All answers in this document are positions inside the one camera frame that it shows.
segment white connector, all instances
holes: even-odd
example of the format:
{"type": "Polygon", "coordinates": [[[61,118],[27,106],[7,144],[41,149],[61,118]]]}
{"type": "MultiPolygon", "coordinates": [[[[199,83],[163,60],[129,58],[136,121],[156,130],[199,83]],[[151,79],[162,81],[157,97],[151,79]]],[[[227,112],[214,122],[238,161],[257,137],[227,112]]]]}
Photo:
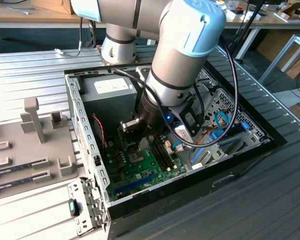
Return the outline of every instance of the white connector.
{"type": "Polygon", "coordinates": [[[184,147],[182,146],[182,144],[179,144],[179,145],[175,146],[175,150],[176,150],[177,152],[182,152],[182,151],[184,151],[185,149],[184,149],[184,147]]]}
{"type": "Polygon", "coordinates": [[[80,52],[82,49],[82,41],[79,41],[78,51],[80,52]]]}
{"type": "Polygon", "coordinates": [[[63,51],[61,51],[59,48],[55,48],[54,51],[57,53],[57,54],[60,54],[62,56],[65,55],[65,53],[63,51]]]}

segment wooden desk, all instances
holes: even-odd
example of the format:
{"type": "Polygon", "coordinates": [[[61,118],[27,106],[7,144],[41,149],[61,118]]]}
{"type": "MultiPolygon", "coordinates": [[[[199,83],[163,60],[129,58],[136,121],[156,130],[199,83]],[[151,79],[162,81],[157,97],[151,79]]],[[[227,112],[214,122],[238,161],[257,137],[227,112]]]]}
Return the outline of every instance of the wooden desk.
{"type": "MultiPolygon", "coordinates": [[[[80,18],[76,14],[64,14],[45,8],[32,6],[30,1],[11,5],[15,8],[35,8],[26,10],[29,15],[8,9],[0,4],[0,28],[78,28],[80,18]]],[[[97,28],[105,28],[105,23],[97,23],[97,28]]]]}
{"type": "MultiPolygon", "coordinates": [[[[247,3],[244,1],[240,1],[240,6],[246,10],[247,3]]],[[[242,45],[240,51],[236,55],[236,59],[242,59],[246,52],[248,51],[249,47],[251,46],[252,42],[255,40],[258,32],[261,29],[282,29],[282,30],[300,30],[300,24],[297,23],[286,23],[276,17],[274,13],[278,12],[276,10],[265,10],[267,12],[266,16],[261,16],[260,20],[254,20],[250,26],[251,32],[245,39],[244,44],[242,45]]],[[[240,19],[241,15],[238,15],[234,18],[233,21],[226,22],[226,29],[237,29],[240,27],[242,20],[240,19]]]]}

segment red wire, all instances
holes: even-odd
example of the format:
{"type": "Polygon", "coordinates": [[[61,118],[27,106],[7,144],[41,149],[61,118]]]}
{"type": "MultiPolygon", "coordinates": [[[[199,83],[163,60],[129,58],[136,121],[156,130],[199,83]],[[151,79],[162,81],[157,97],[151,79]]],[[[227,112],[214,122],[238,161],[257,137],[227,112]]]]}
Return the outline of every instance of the red wire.
{"type": "Polygon", "coordinates": [[[102,148],[103,148],[103,155],[105,155],[105,131],[104,131],[104,127],[102,126],[100,120],[99,120],[96,116],[92,115],[92,117],[93,117],[95,120],[97,120],[97,122],[99,123],[99,126],[100,126],[100,128],[101,128],[101,132],[102,132],[102,146],[103,146],[102,148]]]}

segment black cable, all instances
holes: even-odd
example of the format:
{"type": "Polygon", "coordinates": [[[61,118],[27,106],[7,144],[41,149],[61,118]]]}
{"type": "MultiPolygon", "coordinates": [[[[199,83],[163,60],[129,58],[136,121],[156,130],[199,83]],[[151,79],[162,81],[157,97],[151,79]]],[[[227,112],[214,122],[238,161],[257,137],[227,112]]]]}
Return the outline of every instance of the black cable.
{"type": "Polygon", "coordinates": [[[82,42],[84,43],[87,43],[88,42],[88,39],[89,39],[89,36],[88,36],[88,29],[83,29],[83,32],[84,32],[84,36],[83,36],[83,40],[82,42]]]}
{"type": "Polygon", "coordinates": [[[95,48],[97,45],[97,37],[96,37],[96,23],[92,20],[89,20],[89,30],[91,33],[91,38],[87,43],[87,48],[95,48]]]}
{"type": "Polygon", "coordinates": [[[16,2],[6,2],[6,1],[0,1],[0,4],[20,4],[23,2],[26,2],[28,0],[22,0],[22,1],[16,1],[16,2]]]}
{"type": "Polygon", "coordinates": [[[234,110],[233,110],[233,113],[232,113],[231,121],[230,121],[229,125],[226,127],[226,129],[224,130],[224,132],[217,139],[215,139],[215,140],[213,140],[211,142],[205,143],[205,144],[193,144],[192,142],[184,140],[182,137],[180,137],[176,133],[176,131],[171,127],[170,123],[166,119],[165,109],[164,109],[164,107],[163,107],[163,105],[162,105],[159,97],[152,90],[152,88],[149,87],[148,84],[146,84],[141,79],[139,79],[139,78],[137,78],[137,77],[129,74],[128,72],[121,70],[121,69],[113,68],[112,72],[115,73],[115,74],[121,75],[121,76],[128,77],[128,78],[136,81],[137,83],[141,84],[142,86],[144,86],[144,88],[153,96],[154,100],[156,101],[156,103],[157,103],[157,105],[159,107],[159,110],[161,112],[161,115],[163,117],[163,120],[164,120],[166,126],[168,127],[168,129],[174,134],[174,136],[179,141],[183,142],[188,147],[193,147],[193,148],[206,148],[206,147],[210,147],[210,146],[216,144],[217,142],[219,142],[227,134],[227,132],[232,128],[232,126],[233,126],[233,124],[235,123],[235,120],[236,120],[236,116],[237,116],[237,113],[238,113],[238,106],[239,106],[239,103],[238,103],[238,101],[239,101],[238,77],[237,77],[237,71],[236,71],[235,62],[234,62],[234,59],[232,58],[232,56],[231,56],[231,54],[229,52],[228,46],[227,46],[227,44],[226,44],[226,42],[225,42],[225,40],[224,40],[224,38],[222,36],[220,36],[220,42],[223,45],[223,47],[225,48],[225,52],[226,52],[226,54],[228,56],[229,63],[230,63],[230,66],[231,66],[232,75],[233,75],[233,82],[234,82],[234,110]]]}
{"type": "Polygon", "coordinates": [[[199,99],[199,102],[200,102],[200,105],[201,105],[201,114],[203,114],[203,116],[204,116],[205,115],[205,105],[204,105],[204,101],[202,100],[201,94],[198,90],[196,82],[194,82],[193,88],[194,88],[194,91],[195,91],[196,95],[198,96],[198,99],[199,99]]]}
{"type": "Polygon", "coordinates": [[[252,22],[254,21],[256,15],[258,14],[259,10],[261,9],[261,7],[265,3],[265,1],[266,0],[261,0],[261,2],[255,7],[255,10],[254,10],[252,16],[250,17],[248,23],[244,27],[243,33],[240,36],[239,40],[231,46],[231,50],[230,50],[231,55],[234,54],[234,52],[236,51],[237,47],[240,45],[241,41],[243,40],[244,36],[249,31],[249,28],[250,28],[252,22]]]}
{"type": "Polygon", "coordinates": [[[211,130],[212,127],[210,127],[210,126],[202,126],[201,129],[203,129],[203,130],[211,130]]]}
{"type": "Polygon", "coordinates": [[[294,91],[290,90],[295,96],[297,96],[300,99],[300,96],[294,93],[294,91]]]}
{"type": "Polygon", "coordinates": [[[82,23],[83,23],[83,18],[80,17],[80,25],[79,25],[79,46],[78,46],[78,52],[76,53],[76,55],[70,55],[66,52],[63,52],[60,49],[54,49],[54,51],[62,56],[68,57],[68,58],[76,58],[80,55],[81,53],[81,48],[82,48],[82,23]]]}
{"type": "Polygon", "coordinates": [[[243,26],[243,24],[244,24],[244,22],[245,22],[245,18],[246,18],[246,16],[247,16],[248,10],[249,10],[249,3],[248,3],[248,5],[246,6],[245,14],[244,14],[243,20],[242,20],[242,22],[241,22],[241,25],[240,25],[239,29],[237,30],[237,33],[235,34],[235,36],[234,36],[232,42],[230,43],[229,47],[232,46],[232,44],[234,44],[234,43],[239,39],[239,38],[237,38],[237,37],[238,37],[238,33],[240,32],[240,30],[241,30],[241,28],[242,28],[242,26],[243,26]]]}

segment metal bracket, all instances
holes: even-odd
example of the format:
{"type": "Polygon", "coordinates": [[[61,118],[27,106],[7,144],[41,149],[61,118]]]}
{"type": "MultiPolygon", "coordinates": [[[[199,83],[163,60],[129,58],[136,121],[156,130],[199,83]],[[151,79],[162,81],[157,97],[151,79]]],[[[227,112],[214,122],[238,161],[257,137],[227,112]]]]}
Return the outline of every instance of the metal bracket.
{"type": "Polygon", "coordinates": [[[79,216],[74,219],[78,236],[106,223],[106,211],[99,190],[93,188],[94,182],[92,179],[78,178],[68,184],[69,197],[76,201],[79,212],[79,216]]]}

